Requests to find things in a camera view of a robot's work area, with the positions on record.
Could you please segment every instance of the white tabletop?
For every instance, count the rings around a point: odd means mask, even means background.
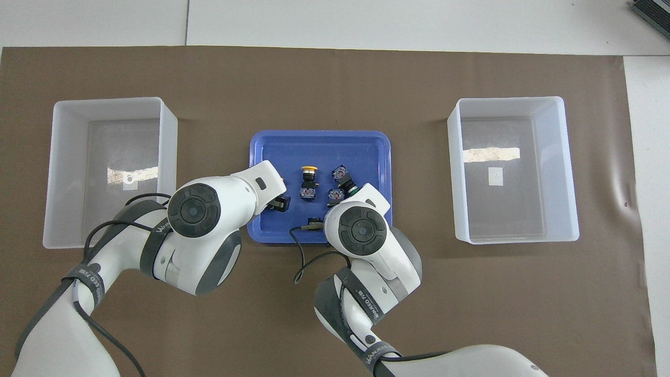
[[[3,0],[0,46],[623,55],[658,376],[670,376],[670,40],[626,0]]]

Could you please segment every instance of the white robotic arm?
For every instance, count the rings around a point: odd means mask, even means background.
[[[127,205],[23,332],[12,376],[118,376],[84,319],[119,274],[138,269],[190,294],[210,292],[237,260],[239,228],[266,207],[286,210],[288,202],[275,201],[285,191],[272,164],[263,161],[230,176],[189,182],[167,208],[150,200]]]
[[[453,352],[403,357],[372,332],[386,313],[412,293],[422,277],[421,258],[383,215],[386,199],[370,184],[333,207],[324,220],[326,239],[354,258],[319,284],[318,319],[342,340],[375,377],[544,377],[520,353],[498,345],[474,345]]]

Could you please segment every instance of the clear plastic bin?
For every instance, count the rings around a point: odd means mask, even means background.
[[[447,124],[458,239],[579,238],[561,97],[464,98]]]
[[[174,193],[176,162],[177,118],[158,97],[56,103],[44,247],[80,248],[131,197]]]

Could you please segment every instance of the blue tray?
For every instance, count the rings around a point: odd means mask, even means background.
[[[307,224],[308,217],[323,218],[328,212],[328,190],[337,182],[330,172],[345,165],[358,187],[371,183],[389,203],[391,201],[391,142],[379,131],[260,131],[251,139],[249,166],[269,160],[286,184],[291,197],[289,210],[263,211],[247,226],[251,238],[262,244],[290,244],[289,229]],[[300,198],[302,166],[319,168],[316,199]],[[386,220],[392,224],[391,212]],[[299,231],[300,242],[324,244],[323,231]]]

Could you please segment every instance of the black cable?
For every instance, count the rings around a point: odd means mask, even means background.
[[[297,240],[297,237],[295,236],[294,232],[296,230],[304,229],[303,227],[294,227],[289,230],[289,234],[291,235],[291,238],[295,241],[297,244],[298,248],[300,249],[300,269],[295,273],[295,276],[293,277],[293,283],[298,284],[300,280],[302,280],[303,273],[305,272],[305,269],[312,263],[316,262],[317,260],[323,258],[324,256],[328,256],[330,254],[338,254],[339,256],[342,256],[346,260],[346,266],[351,268],[351,261],[349,260],[349,257],[338,252],[337,250],[331,250],[329,252],[325,252],[323,254],[317,255],[316,257],[312,258],[307,264],[305,264],[305,250],[302,248],[302,244],[300,241]]]
[[[119,348],[121,352],[123,352],[123,354],[125,354],[133,363],[133,365],[139,372],[139,375],[141,377],[146,377],[146,374],[144,374],[144,370],[142,370],[142,367],[139,365],[137,359],[135,359],[135,356],[133,356],[133,354],[126,347],[124,347],[120,341],[116,340],[110,333],[108,333],[107,330],[103,329],[102,326],[100,326],[96,321],[93,321],[93,318],[91,318],[90,315],[88,315],[88,313],[84,311],[82,306],[79,304],[79,301],[74,301],[73,304],[74,308],[77,310],[77,313],[79,313],[82,319],[84,319],[84,321],[86,321],[91,327],[96,329],[102,336],[107,338],[107,340],[109,340],[113,345]]]
[[[142,199],[142,198],[148,198],[148,197],[163,197],[163,198],[172,198],[171,195],[168,194],[161,194],[161,193],[148,193],[148,194],[140,194],[140,195],[135,195],[134,197],[130,198],[127,202],[126,205],[136,201],[137,199]]]
[[[131,225],[133,227],[138,227],[140,229],[144,229],[146,231],[151,231],[152,229],[146,225],[142,225],[140,223],[136,223],[134,221],[126,221],[126,220],[110,220],[110,221],[105,221],[104,223],[96,226],[90,233],[88,234],[88,237],[86,237],[86,242],[84,243],[84,260],[85,261],[90,261],[89,259],[89,249],[90,249],[90,241],[93,239],[93,236],[100,231],[100,229],[104,227],[108,227],[110,225]]]

